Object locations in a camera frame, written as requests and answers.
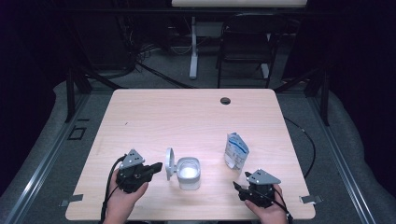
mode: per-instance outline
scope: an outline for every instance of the table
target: table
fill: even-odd
[[[224,105],[222,98],[231,102]],[[99,220],[106,179],[112,164],[134,148],[145,164],[165,161],[168,147],[175,159],[201,163],[201,187],[182,190],[163,169],[154,175],[136,203],[131,220],[246,220],[257,217],[245,207],[233,181],[247,185],[243,173],[224,162],[227,133],[239,133],[250,153],[244,166],[279,178],[286,204],[298,219],[314,217],[312,204],[276,95],[271,90],[193,89],[117,90],[109,102],[91,152],[66,211],[70,220]]]
[[[296,7],[303,8],[307,0],[172,0],[172,7]],[[198,53],[196,42],[196,26],[195,17],[191,20],[191,66],[190,79],[197,78]],[[263,73],[268,74],[268,68],[263,67]]]

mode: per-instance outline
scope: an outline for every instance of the gray carpet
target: gray carpet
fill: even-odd
[[[143,64],[197,88],[216,88],[216,45],[211,45],[209,40],[206,41],[200,46],[198,78],[196,80],[189,79],[190,54],[180,55],[173,51],[153,50],[145,55],[149,57],[145,58]],[[280,49],[271,88],[281,84],[280,75],[287,59],[288,49],[289,45]],[[239,71],[250,77],[261,75],[260,71],[241,69],[241,66],[233,65],[225,68],[226,73],[227,71]],[[131,74],[112,80],[131,89],[175,88],[171,83],[152,75],[139,66]],[[91,83],[94,91],[88,96],[86,103],[82,104],[75,121],[71,124],[72,126],[76,125],[76,128],[85,128],[86,131],[80,140],[67,140],[71,133],[70,130],[63,134],[65,140],[60,144],[60,154],[54,158],[55,163],[50,167],[50,172],[46,175],[43,185],[40,186],[37,195],[34,195],[32,203],[27,205],[26,213],[22,214],[22,223],[78,223],[66,220],[64,217],[66,207],[59,206],[59,204],[61,200],[68,199],[73,194],[111,96],[111,90],[108,87],[95,80],[91,80]],[[241,84],[243,88],[262,88],[262,84],[254,80],[244,83],[241,83],[241,80],[236,80],[224,84],[223,88],[239,88]],[[294,223],[362,223],[346,184],[334,162],[331,144],[322,130],[320,120],[316,119],[315,113],[318,112],[312,107],[312,102],[315,100],[305,98],[302,95],[301,89],[303,86],[302,84],[302,86],[297,86],[290,92],[280,93],[277,96],[284,116],[304,128],[315,143],[317,149],[316,161],[306,179],[306,183],[310,193],[322,196],[324,202],[316,205],[317,215],[315,218],[306,221],[295,220]],[[1,223],[6,222],[35,169],[39,167],[42,159],[56,145],[58,133],[63,130],[66,118],[64,83],[55,88],[55,91],[57,102],[48,124],[37,139],[31,154],[18,175],[1,197]],[[77,96],[80,99],[86,99],[78,92]],[[395,199],[375,182],[370,169],[363,160],[363,147],[359,134],[342,104],[332,94],[329,104],[329,121],[330,129],[376,223],[395,223]],[[305,173],[313,158],[312,145],[299,128],[288,121],[285,122],[302,170]]]

